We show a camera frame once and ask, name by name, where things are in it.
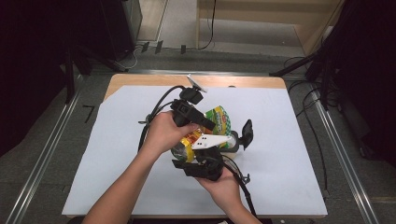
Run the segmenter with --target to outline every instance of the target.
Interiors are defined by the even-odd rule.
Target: forearm
[[[126,223],[158,155],[140,150],[84,218],[85,223]]]
[[[227,217],[235,224],[261,223],[242,204],[236,205],[235,207],[224,212],[226,213]]]

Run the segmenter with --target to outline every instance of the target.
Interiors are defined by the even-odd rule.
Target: person's left hand
[[[177,127],[173,121],[172,111],[162,112],[150,123],[148,134],[142,148],[155,150],[159,155],[174,147],[180,139],[197,129],[198,124],[190,123]]]

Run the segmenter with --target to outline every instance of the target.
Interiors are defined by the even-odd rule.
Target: snack bag
[[[231,134],[230,118],[228,117],[227,112],[224,110],[224,108],[221,105],[215,107],[214,109],[207,111],[205,113],[205,116],[207,119],[212,120],[216,124],[216,126],[213,129],[213,131],[210,131],[204,127],[201,127],[201,130],[203,133],[215,134],[215,135],[230,135]],[[228,144],[223,143],[219,147],[220,148],[228,147]]]

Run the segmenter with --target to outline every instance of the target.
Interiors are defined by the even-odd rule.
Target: wire
[[[304,59],[304,58],[305,58],[305,57],[301,57],[301,56],[288,58],[285,62],[283,62],[283,68],[286,68],[286,63],[287,63],[288,61],[290,61],[290,60],[293,60],[293,59]]]
[[[169,93],[171,93],[172,91],[174,91],[175,89],[186,89],[184,86],[174,86],[171,89],[169,89],[164,95],[163,97],[161,97],[161,99],[158,101],[158,103],[154,106],[154,109],[152,110],[151,114],[148,114],[146,116],[146,120],[143,122],[139,122],[139,123],[146,123],[145,127],[143,128],[142,134],[140,135],[140,141],[139,141],[139,147],[137,148],[137,151],[140,150],[140,148],[143,146],[143,143],[145,141],[146,138],[146,134],[148,132],[149,129],[149,125],[152,122],[152,120],[155,118],[155,116],[158,114],[158,110],[160,107],[160,104],[163,102],[163,100],[166,98],[167,95],[169,95]]]
[[[316,99],[316,100],[311,101],[306,107],[304,107],[299,113],[296,114],[296,118],[298,118],[301,114],[303,114],[304,110],[310,108],[312,105],[314,105],[319,100],[320,99]]]
[[[238,167],[238,165],[236,164],[236,162],[235,162],[233,159],[231,159],[230,157],[226,156],[226,155],[222,155],[222,154],[221,154],[221,156],[224,157],[224,158],[226,158],[228,161],[230,161],[230,162],[233,163],[233,165],[235,166],[235,169],[238,171],[239,176],[241,177],[241,179],[243,179],[244,176],[242,175],[242,172],[241,172],[241,170],[239,169],[239,167]]]
[[[212,40],[213,40],[213,33],[214,33],[214,32],[213,32],[213,27],[214,27],[214,24],[215,24],[216,3],[217,3],[217,1],[215,0],[215,2],[214,2],[214,4],[213,4],[212,28],[210,29],[211,35],[210,35],[209,42],[206,44],[206,46],[204,46],[203,48],[199,48],[198,50],[206,49],[206,48],[210,45],[210,43],[212,43]]]
[[[311,82],[311,81],[308,81],[308,80],[295,81],[295,82],[293,82],[293,83],[290,84],[290,86],[289,86],[289,88],[288,88],[288,93],[290,93],[291,90],[292,90],[294,87],[296,87],[296,86],[298,86],[298,85],[301,85],[301,84],[303,84],[303,83],[321,84],[320,82]]]
[[[318,151],[319,151],[319,155],[320,155],[320,159],[321,159],[321,163],[322,163],[322,170],[323,170],[324,190],[325,190],[325,191],[328,191],[327,169],[326,169],[326,164],[325,164],[325,161],[324,161],[323,150],[322,150],[321,145],[320,145],[320,142],[319,142],[319,140],[318,140],[318,135],[317,135],[317,133],[315,132],[315,129],[314,129],[314,127],[313,127],[313,125],[312,125],[312,123],[311,123],[311,120],[309,119],[308,114],[306,113],[306,109],[305,109],[305,101],[306,101],[306,99],[308,98],[308,96],[309,96],[312,92],[317,91],[318,89],[319,89],[319,88],[313,89],[312,91],[310,91],[310,92],[305,96],[305,98],[303,99],[303,111],[304,111],[305,118],[306,118],[306,120],[308,121],[309,127],[311,128],[312,133],[313,133],[314,136],[315,136],[315,140],[316,140],[316,142],[317,142],[317,144],[318,144]]]
[[[239,177],[239,175],[233,170],[232,167],[230,167],[227,163],[224,161],[222,162],[223,166],[227,168],[231,173],[233,173],[233,177],[236,179],[236,182],[238,182],[239,186],[241,187],[242,191],[244,191],[245,198],[247,200],[248,207],[250,209],[250,213],[254,216],[257,217],[256,215],[256,210],[254,209],[253,202],[251,201],[251,196],[250,192],[248,191],[245,183],[242,181],[242,179]]]
[[[163,111],[163,109],[167,106],[167,105],[171,105],[172,103],[174,103],[175,101],[171,101],[169,103],[166,103],[164,105],[162,105],[161,107],[158,108],[157,113],[155,113],[155,116],[157,116],[161,111]]]
[[[142,48],[136,48],[136,49],[134,49],[134,53],[133,53],[133,55],[134,55],[134,65],[132,65],[131,67],[125,67],[124,65],[122,65],[122,64],[120,64],[120,63],[118,63],[118,62],[114,62],[114,63],[116,63],[117,65],[119,65],[119,66],[121,66],[123,69],[131,69],[131,68],[133,68],[133,67],[135,67],[136,65],[137,65],[137,57],[136,57],[136,51],[138,50],[138,49],[142,49]]]

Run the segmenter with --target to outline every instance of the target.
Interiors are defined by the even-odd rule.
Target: person's right hand
[[[213,201],[226,214],[232,212],[233,209],[242,205],[239,193],[239,185],[233,177],[233,174],[225,167],[222,175],[217,181],[211,181],[204,178],[195,178],[212,196]]]

